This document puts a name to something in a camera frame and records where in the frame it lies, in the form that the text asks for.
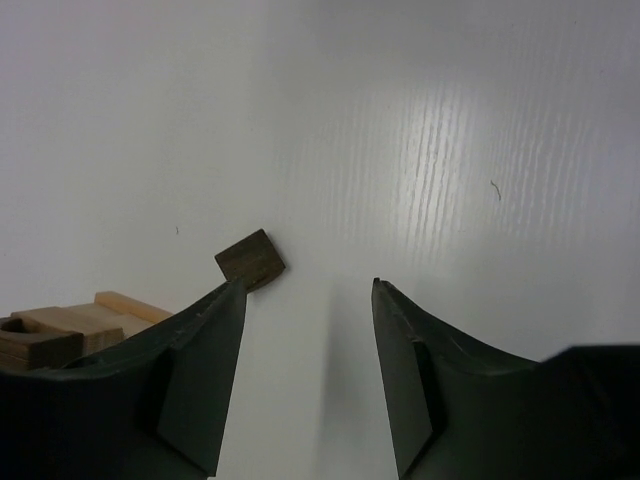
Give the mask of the light wood long block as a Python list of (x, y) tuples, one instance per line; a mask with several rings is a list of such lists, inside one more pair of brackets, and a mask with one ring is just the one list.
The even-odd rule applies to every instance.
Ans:
[(81, 333), (84, 355), (114, 346), (152, 326), (149, 321), (96, 303), (18, 311), (10, 317), (20, 319), (26, 327), (37, 327), (44, 332)]

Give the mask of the dark wood small cube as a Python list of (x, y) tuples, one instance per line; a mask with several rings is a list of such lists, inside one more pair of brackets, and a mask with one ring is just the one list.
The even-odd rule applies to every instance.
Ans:
[(252, 293), (281, 276), (286, 265), (264, 229), (217, 253), (214, 259), (228, 282), (241, 282)]

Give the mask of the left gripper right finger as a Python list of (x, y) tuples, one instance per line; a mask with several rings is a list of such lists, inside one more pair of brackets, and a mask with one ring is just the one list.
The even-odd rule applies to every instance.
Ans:
[(635, 479), (639, 349), (536, 362), (492, 347), (375, 279), (372, 315), (402, 479)]

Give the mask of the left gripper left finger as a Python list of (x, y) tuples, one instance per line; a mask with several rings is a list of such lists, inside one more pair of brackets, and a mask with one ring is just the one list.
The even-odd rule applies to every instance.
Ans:
[(208, 479), (217, 473), (246, 292), (227, 282), (59, 369), (1, 376), (5, 479)]

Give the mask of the light wood cube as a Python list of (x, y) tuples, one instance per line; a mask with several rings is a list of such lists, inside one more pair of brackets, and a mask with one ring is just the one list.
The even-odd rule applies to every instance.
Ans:
[(97, 292), (94, 302), (120, 314), (129, 314), (154, 324), (172, 316), (171, 312), (115, 291)]

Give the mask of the dark wood tall block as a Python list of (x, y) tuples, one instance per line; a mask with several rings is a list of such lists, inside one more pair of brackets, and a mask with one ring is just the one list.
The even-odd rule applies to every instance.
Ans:
[(46, 330), (20, 318), (1, 319), (2, 370), (61, 368), (82, 356), (83, 344), (81, 333)]

